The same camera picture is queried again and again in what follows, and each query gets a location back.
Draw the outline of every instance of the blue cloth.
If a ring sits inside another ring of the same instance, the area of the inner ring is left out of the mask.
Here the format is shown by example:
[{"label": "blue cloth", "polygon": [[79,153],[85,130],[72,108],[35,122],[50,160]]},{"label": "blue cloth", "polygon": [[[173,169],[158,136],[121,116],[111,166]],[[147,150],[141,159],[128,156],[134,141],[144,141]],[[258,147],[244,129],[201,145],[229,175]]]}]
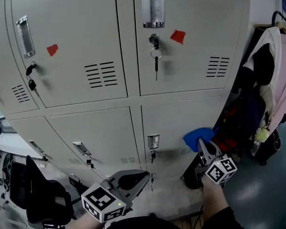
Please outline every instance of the blue cloth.
[{"label": "blue cloth", "polygon": [[211,128],[199,128],[183,137],[186,145],[188,145],[194,152],[198,152],[197,142],[199,138],[202,138],[206,142],[210,142],[215,133]]}]

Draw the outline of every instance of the key ring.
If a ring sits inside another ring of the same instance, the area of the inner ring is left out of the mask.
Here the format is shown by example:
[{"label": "key ring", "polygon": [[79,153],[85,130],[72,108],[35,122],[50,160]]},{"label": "key ring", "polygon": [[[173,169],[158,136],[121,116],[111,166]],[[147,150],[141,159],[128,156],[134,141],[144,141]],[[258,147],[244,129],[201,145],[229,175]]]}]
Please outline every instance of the key ring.
[{"label": "key ring", "polygon": [[152,49],[151,49],[151,57],[152,57],[153,59],[155,59],[156,57],[153,57],[153,50],[160,50],[160,51],[161,51],[161,55],[158,57],[158,59],[160,59],[160,58],[162,57],[162,55],[163,55],[162,49],[161,49],[161,48],[159,48],[159,49],[152,48]]}]

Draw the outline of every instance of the locker vent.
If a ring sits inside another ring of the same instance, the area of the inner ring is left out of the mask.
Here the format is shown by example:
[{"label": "locker vent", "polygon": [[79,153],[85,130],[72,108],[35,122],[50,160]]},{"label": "locker vent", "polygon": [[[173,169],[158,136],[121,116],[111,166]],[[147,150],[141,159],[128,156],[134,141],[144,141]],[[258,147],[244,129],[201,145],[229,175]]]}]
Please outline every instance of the locker vent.
[{"label": "locker vent", "polygon": [[15,86],[11,90],[13,91],[18,103],[23,103],[30,100],[22,85]]},{"label": "locker vent", "polygon": [[135,161],[135,157],[131,157],[131,158],[121,158],[121,162],[122,164],[128,164],[128,163],[136,163]]},{"label": "locker vent", "polygon": [[81,164],[81,161],[76,158],[68,158],[72,164]]},{"label": "locker vent", "polygon": [[180,155],[190,154],[191,152],[192,152],[192,150],[190,148],[184,148],[181,150]]},{"label": "locker vent", "polygon": [[113,62],[104,62],[84,67],[91,88],[117,85]]},{"label": "locker vent", "polygon": [[230,58],[210,57],[206,77],[225,77]]}]

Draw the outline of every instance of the gray floor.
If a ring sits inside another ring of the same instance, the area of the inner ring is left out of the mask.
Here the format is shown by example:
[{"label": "gray floor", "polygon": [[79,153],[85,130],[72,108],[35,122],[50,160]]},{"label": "gray floor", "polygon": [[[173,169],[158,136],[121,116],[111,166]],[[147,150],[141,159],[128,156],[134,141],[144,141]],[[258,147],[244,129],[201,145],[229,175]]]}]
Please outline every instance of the gray floor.
[{"label": "gray floor", "polygon": [[286,228],[286,123],[278,128],[282,148],[266,166],[244,155],[224,192],[246,229]]},{"label": "gray floor", "polygon": [[[278,130],[283,145],[281,150],[269,159],[268,164],[262,167],[244,155],[238,165],[238,171],[224,188],[236,219],[246,229],[286,228],[286,123]],[[24,162],[24,159],[17,158],[17,161]],[[67,176],[54,166],[48,164],[42,172],[47,179],[62,183],[72,198],[78,197]],[[3,187],[0,187],[0,195],[3,191]],[[133,211],[126,217],[144,216],[153,212],[163,219],[171,220],[194,213],[201,205],[201,194],[197,190],[187,189],[180,180],[166,189],[143,191],[133,201]],[[24,228],[25,210],[15,207],[12,202],[5,208],[0,210],[0,228]],[[77,217],[84,213],[80,203],[76,204],[74,209]],[[2,218],[16,220],[23,226],[12,226]]]}]

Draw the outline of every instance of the black sleeve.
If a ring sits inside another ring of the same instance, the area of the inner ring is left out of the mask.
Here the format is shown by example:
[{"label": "black sleeve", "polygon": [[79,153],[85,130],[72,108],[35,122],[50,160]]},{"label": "black sleeve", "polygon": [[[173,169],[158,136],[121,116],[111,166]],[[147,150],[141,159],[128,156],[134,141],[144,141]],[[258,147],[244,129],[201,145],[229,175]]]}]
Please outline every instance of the black sleeve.
[{"label": "black sleeve", "polygon": [[244,229],[235,220],[233,210],[228,207],[217,214],[209,218],[203,226],[203,229],[214,229],[214,228],[225,228],[225,229]]}]

